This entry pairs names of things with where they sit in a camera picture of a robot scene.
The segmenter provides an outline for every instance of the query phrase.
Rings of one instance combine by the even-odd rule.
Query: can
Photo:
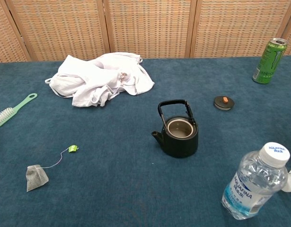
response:
[[[281,38],[272,38],[268,42],[254,72],[253,81],[260,84],[268,84],[271,81],[287,44],[288,41]]]

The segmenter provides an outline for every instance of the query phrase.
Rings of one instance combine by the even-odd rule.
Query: tea bag string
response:
[[[36,169],[48,169],[48,168],[52,168],[52,167],[54,167],[55,165],[58,165],[58,164],[61,162],[61,160],[62,160],[62,153],[63,153],[63,152],[60,153],[61,158],[59,159],[59,161],[58,161],[56,164],[54,164],[54,165],[52,165],[52,166],[49,166],[49,167],[38,167],[38,168],[36,168]]]

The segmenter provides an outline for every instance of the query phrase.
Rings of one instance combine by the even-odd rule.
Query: white cloth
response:
[[[68,55],[58,72],[45,82],[56,95],[73,97],[73,106],[104,106],[120,92],[135,96],[154,86],[140,62],[140,55],[127,52],[106,53],[90,61]]]

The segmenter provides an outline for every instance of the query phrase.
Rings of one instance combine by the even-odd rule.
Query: teapot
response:
[[[185,104],[187,116],[174,116],[164,119],[161,107],[164,105]],[[157,140],[162,150],[172,157],[188,157],[198,148],[198,124],[186,100],[175,99],[159,103],[158,113],[163,121],[162,131],[151,134]]]

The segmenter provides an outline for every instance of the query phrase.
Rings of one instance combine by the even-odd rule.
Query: bottle label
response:
[[[236,210],[246,215],[255,214],[266,203],[271,195],[263,196],[250,191],[236,173],[226,187],[224,199]]]

